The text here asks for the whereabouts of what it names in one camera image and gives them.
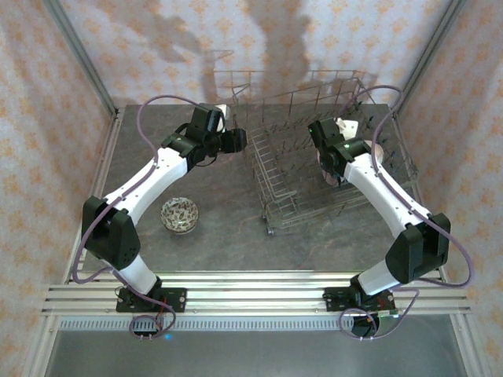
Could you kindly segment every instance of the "stone surface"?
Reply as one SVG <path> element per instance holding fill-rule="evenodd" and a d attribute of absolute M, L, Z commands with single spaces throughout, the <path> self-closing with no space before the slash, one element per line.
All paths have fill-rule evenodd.
<path fill-rule="evenodd" d="M 138 136 L 138 106 L 128 106 L 112 158 L 105 192 L 115 190 L 151 159 L 152 151 Z M 187 122 L 190 105 L 151 105 L 142 116 L 143 130 L 160 145 Z M 171 234 L 160 220 L 162 205 L 184 196 L 200 211 L 189 234 Z M 351 271 L 367 269 L 383 259 L 393 239 L 370 205 L 318 218 L 301 229 L 278 236 L 266 234 L 252 173 L 242 154 L 219 156 L 209 167 L 196 167 L 170 186 L 137 225 L 141 256 L 154 271 L 295 270 Z M 101 263 L 89 255 L 87 271 Z"/>

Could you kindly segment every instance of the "metal wire basket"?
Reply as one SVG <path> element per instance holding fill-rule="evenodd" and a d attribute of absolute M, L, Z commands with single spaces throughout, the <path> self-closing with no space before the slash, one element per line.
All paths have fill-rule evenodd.
<path fill-rule="evenodd" d="M 255 179 L 269 234 L 327 213 L 338 216 L 344 209 L 368 203 L 353 185 L 344 180 L 336 184 L 333 179 L 327 180 L 307 132 L 314 120 L 337 116 L 353 95 L 365 89 L 359 77 L 340 76 L 260 100 L 247 95 L 250 88 L 248 84 L 233 88 L 231 108 L 235 126 L 245 128 L 248 134 L 244 155 Z M 367 96 L 349 107 L 342 118 L 357 120 L 357 135 L 371 140 L 374 127 L 386 112 L 387 105 L 375 104 Z M 406 188 L 416 180 L 417 169 L 396 127 L 391 121 L 380 136 L 382 164 Z"/>

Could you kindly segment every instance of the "ceramic bowl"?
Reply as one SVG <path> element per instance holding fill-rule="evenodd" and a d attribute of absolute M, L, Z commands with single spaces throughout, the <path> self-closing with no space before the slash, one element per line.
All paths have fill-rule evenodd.
<path fill-rule="evenodd" d="M 171 198 L 163 205 L 160 219 L 170 232 L 187 234 L 196 228 L 199 210 L 190 199 Z"/>

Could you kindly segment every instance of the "enclosure wall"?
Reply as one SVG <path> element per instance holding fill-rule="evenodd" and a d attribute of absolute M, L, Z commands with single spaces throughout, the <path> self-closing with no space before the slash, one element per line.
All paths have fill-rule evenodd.
<path fill-rule="evenodd" d="M 117 106 L 157 93 L 265 97 L 357 69 L 366 86 L 403 86 L 448 0 L 66 0 L 64 7 Z M 230 76 L 229 71 L 244 71 Z M 389 93 L 376 93 L 386 101 Z"/>
<path fill-rule="evenodd" d="M 109 115 L 42 2 L 0 12 L 0 375 L 21 373 L 59 284 Z"/>
<path fill-rule="evenodd" d="M 470 251 L 468 290 L 494 375 L 503 369 L 503 7 L 467 2 L 401 118 L 424 201 Z M 466 277 L 451 247 L 447 272 Z"/>

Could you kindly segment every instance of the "purple cable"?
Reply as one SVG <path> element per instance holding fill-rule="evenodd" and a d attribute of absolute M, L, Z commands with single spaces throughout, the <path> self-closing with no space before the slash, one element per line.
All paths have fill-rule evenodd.
<path fill-rule="evenodd" d="M 145 136 L 145 134 L 143 133 L 143 130 L 141 129 L 141 114 L 145 108 L 145 106 L 147 106 L 148 104 L 150 104 L 151 102 L 155 101 L 155 100 L 158 100 L 160 98 L 173 98 L 173 99 L 176 99 L 176 100 L 181 100 L 181 101 L 185 101 L 185 102 L 188 102 L 190 104 L 193 104 L 194 106 L 197 106 L 197 103 L 194 102 L 194 101 L 191 101 L 189 100 L 188 98 L 184 98 L 184 97 L 180 97 L 180 96 L 175 96 L 175 95 L 171 95 L 171 94 L 163 94 L 163 95 L 160 95 L 160 96 L 156 96 L 156 97 L 152 97 L 150 98 L 148 101 L 146 101 L 142 106 L 140 106 L 140 108 L 138 109 L 138 113 L 136 115 L 136 128 L 138 130 L 138 133 L 140 134 L 140 137 L 143 139 L 143 141 L 153 150 L 153 153 L 154 153 L 154 158 L 153 158 L 153 164 L 152 166 L 150 167 L 150 170 L 147 172 L 147 174 L 145 174 L 140 180 L 138 180 L 138 182 L 136 182 L 134 185 L 132 185 L 128 190 L 126 190 L 122 196 L 118 196 L 117 198 L 115 198 L 95 219 L 94 221 L 91 223 L 91 225 L 89 226 L 89 228 L 84 232 L 83 236 L 82 236 L 82 239 L 80 241 L 80 244 L 79 246 L 77 247 L 77 251 L 75 253 L 75 258 L 73 260 L 73 265 L 72 265 L 72 276 L 73 276 L 73 281 L 75 281 L 77 284 L 85 284 L 85 283 L 89 283 L 90 281 L 96 279 L 96 277 L 98 277 L 99 275 L 101 275 L 102 273 L 107 273 L 107 272 L 111 272 L 114 274 L 115 277 L 118 278 L 118 273 L 115 272 L 115 270 L 112 268 L 112 267 L 104 267 L 102 269 L 99 269 L 97 272 L 93 273 L 91 276 L 87 277 L 86 279 L 80 279 L 79 278 L 79 261 L 80 261 L 80 257 L 82 256 L 82 252 L 84 250 L 84 247 L 86 245 L 86 242 L 87 240 L 89 239 L 90 237 L 90 234 L 94 231 L 94 229 L 96 228 L 97 224 L 107 215 L 107 213 L 115 206 L 117 205 L 117 203 L 119 203 L 121 200 L 125 200 L 126 197 L 132 193 L 135 189 L 137 189 L 141 184 L 143 184 L 143 182 L 145 182 L 147 179 L 149 179 L 149 177 L 152 175 L 152 173 L 154 172 L 154 170 L 156 169 L 156 166 L 157 166 L 157 162 L 159 161 L 159 154 L 157 153 L 157 149 L 156 147 L 154 146 L 154 144 L 152 144 L 152 142 Z M 149 302 L 152 302 L 152 303 L 155 303 L 157 305 L 161 305 L 163 306 L 165 309 L 168 309 L 172 314 L 173 314 L 173 320 L 171 321 L 170 325 L 167 326 L 166 328 L 164 328 L 162 331 L 159 331 L 156 333 L 156 335 L 158 335 L 160 332 L 164 333 L 165 331 L 169 330 L 173 324 L 174 324 L 174 321 L 176 319 L 176 315 L 174 314 L 174 311 L 173 309 L 169 306 L 169 305 L 166 305 L 164 302 L 160 302 L 160 301 L 157 301 L 157 300 L 153 300 L 152 298 L 149 298 L 145 295 L 142 295 L 140 292 L 136 291 L 134 288 L 132 288 L 131 286 L 129 286 L 129 284 L 127 284 L 128 288 L 135 294 L 137 295 L 138 297 L 144 299 L 145 301 L 149 301 Z M 130 330 L 132 329 L 132 326 L 134 324 L 134 321 L 136 321 L 139 317 L 136 317 L 135 319 L 133 319 L 133 321 L 131 322 L 130 324 Z"/>
<path fill-rule="evenodd" d="M 403 197 L 400 195 L 399 192 L 397 192 L 393 186 L 391 185 L 391 183 L 385 178 L 385 176 L 383 176 L 383 174 L 379 171 L 378 169 L 378 165 L 377 165 L 377 158 L 376 158 L 376 145 L 377 145 L 377 139 L 379 138 L 379 135 L 380 133 L 382 132 L 383 128 L 384 128 L 384 124 L 391 118 L 391 116 L 394 114 L 395 112 L 395 109 L 403 102 L 403 100 L 405 99 L 403 97 L 403 93 L 402 93 L 402 90 L 400 90 L 398 87 L 396 86 L 390 86 L 390 85 L 378 85 L 378 86 L 373 86 L 371 88 L 368 88 L 368 89 L 365 89 L 365 90 L 362 90 L 361 92 L 359 93 L 356 93 L 342 108 L 342 110 L 340 111 L 340 115 L 339 116 L 342 116 L 343 113 L 349 108 L 349 106 L 351 106 L 351 104 L 358 98 L 360 97 L 362 94 L 365 94 L 365 93 L 368 93 L 372 90 L 375 90 L 375 89 L 391 89 L 391 90 L 395 90 L 396 92 L 399 93 L 399 96 L 398 96 L 398 99 L 397 101 L 395 102 L 395 104 L 393 106 L 391 106 L 390 108 L 390 111 L 381 119 L 381 121 L 379 122 L 379 124 L 377 125 L 376 127 L 376 130 L 374 131 L 373 133 L 373 136 L 372 136 L 372 148 L 371 148 L 371 152 L 370 152 L 370 155 L 372 156 L 372 165 L 373 165 L 373 168 L 374 170 L 376 171 L 377 173 L 377 176 L 379 177 L 379 179 L 384 183 L 384 185 L 387 187 L 387 189 L 390 190 L 390 192 L 398 199 L 400 200 L 400 202 L 406 206 L 406 208 L 408 210 L 410 210 L 414 215 L 416 215 L 418 218 L 420 218 L 422 221 L 424 221 L 424 223 L 426 223 L 428 226 L 431 226 L 434 230 L 436 230 L 438 233 L 440 233 L 441 235 L 443 235 L 444 237 L 446 237 L 449 241 L 451 241 L 458 249 L 459 251 L 461 252 L 461 254 L 463 255 L 464 259 L 466 260 L 466 263 L 468 265 L 468 278 L 466 281 L 462 282 L 462 283 L 447 283 L 447 282 L 443 282 L 443 281 L 437 281 L 437 280 L 433 280 L 433 279 L 428 279 L 428 278 L 419 278 L 418 280 L 421 280 L 421 281 L 426 281 L 428 283 L 431 283 L 431 284 L 435 284 L 435 285 L 439 285 L 439 286 L 442 286 L 442 287 L 450 287 L 450 288 L 464 288 L 464 287 L 467 287 L 473 280 L 473 274 L 474 274 L 474 271 L 473 271 L 473 262 L 472 262 L 472 259 L 470 258 L 470 255 L 468 253 L 468 251 L 463 247 L 463 245 L 460 244 L 460 242 L 454 237 L 452 236 L 450 233 L 446 232 L 444 229 L 440 228 L 438 225 L 436 225 L 433 221 L 430 221 L 430 219 L 426 218 L 425 216 L 423 216 L 422 214 L 420 214 L 418 211 L 414 210 L 413 209 L 413 206 Z M 376 323 L 375 321 L 373 320 L 372 316 L 370 316 L 370 314 L 368 312 L 366 312 L 365 310 L 362 310 L 362 309 L 358 309 L 358 308 L 348 308 L 348 309 L 345 309 L 341 314 L 340 314 L 340 317 L 339 317 L 339 328 L 340 330 L 343 332 L 343 334 L 345 334 L 347 337 L 351 338 L 351 339 L 354 339 L 354 340 L 372 340 L 372 339 L 381 339 L 385 336 L 388 336 L 390 335 L 390 333 L 392 333 L 393 331 L 395 331 L 397 329 L 397 327 L 401 324 L 401 322 L 404 320 L 404 318 L 406 317 L 407 313 L 410 311 L 410 309 L 412 308 L 414 302 L 417 300 L 417 298 L 419 297 L 419 290 L 417 289 L 413 289 L 413 288 L 395 288 L 393 291 L 415 291 L 416 294 L 414 295 L 414 298 L 412 299 L 412 301 L 410 302 L 409 306 L 407 307 L 407 309 L 403 312 L 402 316 L 400 317 L 400 319 L 398 320 L 398 322 L 396 323 L 396 325 L 390 330 L 388 331 L 386 334 L 382 334 L 382 335 L 378 335 L 376 337 L 369 337 L 369 338 L 363 338 L 363 337 L 358 337 L 358 336 L 355 336 L 355 335 L 352 335 L 351 333 L 347 332 L 346 330 L 343 330 L 343 327 L 342 327 L 342 318 L 344 315 L 346 315 L 347 313 L 349 312 L 359 312 L 359 313 L 364 313 L 368 318 L 371 319 L 372 323 L 373 323 L 373 326 L 374 326 L 374 331 L 377 330 L 376 328 Z"/>
<path fill-rule="evenodd" d="M 376 321 L 373 319 L 373 317 L 370 315 L 369 312 L 366 312 L 365 310 L 359 309 L 359 308 L 347 308 L 347 309 L 345 309 L 340 314 L 340 317 L 339 317 L 339 319 L 337 321 L 338 324 L 339 324 L 339 329 L 342 331 L 342 333 L 344 335 L 346 335 L 350 339 L 358 340 L 358 341 L 363 341 L 363 340 L 382 339 L 382 338 L 385 338 L 388 335 L 390 335 L 392 332 L 394 332 L 398 328 L 398 326 L 400 326 L 400 324 L 403 322 L 403 320 L 405 319 L 407 313 L 410 311 L 410 309 L 412 308 L 412 306 L 416 302 L 417 298 L 419 297 L 419 289 L 415 289 L 415 288 L 395 288 L 395 289 L 391 289 L 391 291 L 397 291 L 397 292 L 416 292 L 416 294 L 414 295 L 414 297 L 413 297 L 412 301 L 410 302 L 409 306 L 407 306 L 407 309 L 405 310 L 405 312 L 403 312 L 402 316 L 397 320 L 395 326 L 393 326 L 393 328 L 391 328 L 390 331 L 388 331 L 388 332 L 386 332 L 384 334 L 378 335 L 378 336 L 369 336 L 368 338 L 364 338 L 362 336 L 352 335 L 352 333 L 350 333 L 349 331 L 343 329 L 343 317 L 345 315 L 347 315 L 349 312 L 358 312 L 358 313 L 366 315 L 371 320 L 372 326 L 374 327 L 374 331 L 375 332 L 377 332 L 377 325 L 376 325 Z"/>
<path fill-rule="evenodd" d="M 384 185 L 387 187 L 388 190 L 398 199 L 400 202 L 408 209 L 410 210 L 414 215 L 416 215 L 418 218 L 420 218 L 422 221 L 424 221 L 425 224 L 428 226 L 432 227 L 434 230 L 436 230 L 438 233 L 440 233 L 442 236 L 446 237 L 450 242 L 454 244 L 454 246 L 457 247 L 457 249 L 463 254 L 463 257 L 468 265 L 468 278 L 466 281 L 463 283 L 447 283 L 443 281 L 437 281 L 433 279 L 427 279 L 427 278 L 420 278 L 419 280 L 422 281 L 427 281 L 429 283 L 433 283 L 436 285 L 440 285 L 443 287 L 451 287 L 451 288 L 464 288 L 467 287 L 473 279 L 473 262 L 472 259 L 470 258 L 470 255 L 468 251 L 464 248 L 463 245 L 450 233 L 446 232 L 444 229 L 440 228 L 438 225 L 436 225 L 433 221 L 431 221 L 429 218 L 423 216 L 420 214 L 417 210 L 414 210 L 413 206 L 405 199 L 403 196 L 401 196 L 391 185 L 391 183 L 383 176 L 383 174 L 379 171 L 377 167 L 377 158 L 376 158 L 376 145 L 377 145 L 377 139 L 382 132 L 384 128 L 384 124 L 387 122 L 387 120 L 393 115 L 395 108 L 399 106 L 403 102 L 403 95 L 402 91 L 399 88 L 393 88 L 394 90 L 397 90 L 400 93 L 400 98 L 397 101 L 397 104 L 391 108 L 391 110 L 384 116 L 384 118 L 380 121 L 380 123 L 377 125 L 376 130 L 374 131 L 374 134 L 372 136 L 372 150 L 371 150 L 371 156 L 372 156 L 372 165 L 374 170 L 377 173 L 377 176 L 379 179 L 384 183 Z"/>
<path fill-rule="evenodd" d="M 133 292 L 135 295 L 137 295 L 139 298 L 145 300 L 145 301 L 148 301 L 148 302 L 151 302 L 152 304 L 156 304 L 156 305 L 159 305 L 159 306 L 162 306 L 163 308 L 165 308 L 166 310 L 168 310 L 171 314 L 173 314 L 173 319 L 171 320 L 170 324 L 168 324 L 165 328 L 161 328 L 161 324 L 159 322 L 156 321 L 156 318 L 154 316 L 150 316 L 148 314 L 142 314 L 141 316 L 137 316 L 137 317 L 134 317 L 131 322 L 129 323 L 129 332 L 132 336 L 134 336 L 136 339 L 140 339 L 142 340 L 143 339 L 143 335 L 136 335 L 134 333 L 134 323 L 137 321 L 137 320 L 140 320 L 141 318 L 147 318 L 149 320 L 153 320 L 155 324 L 157 324 L 161 329 L 154 335 L 150 335 L 150 339 L 155 339 L 155 338 L 159 338 L 160 336 L 166 334 L 166 332 L 173 327 L 174 325 L 174 322 L 176 322 L 176 313 L 174 312 L 173 308 L 171 306 L 169 306 L 167 303 L 165 302 L 161 302 L 161 301 L 157 301 L 157 300 L 154 300 L 153 298 L 150 298 L 148 296 L 145 296 L 143 294 L 141 294 L 140 292 L 138 292 L 136 289 L 134 289 L 133 287 L 131 287 L 120 275 L 118 272 L 116 271 L 113 271 L 113 276 L 115 276 L 117 278 L 118 281 L 120 281 L 122 284 L 124 284 L 127 289 L 129 289 L 131 292 Z"/>

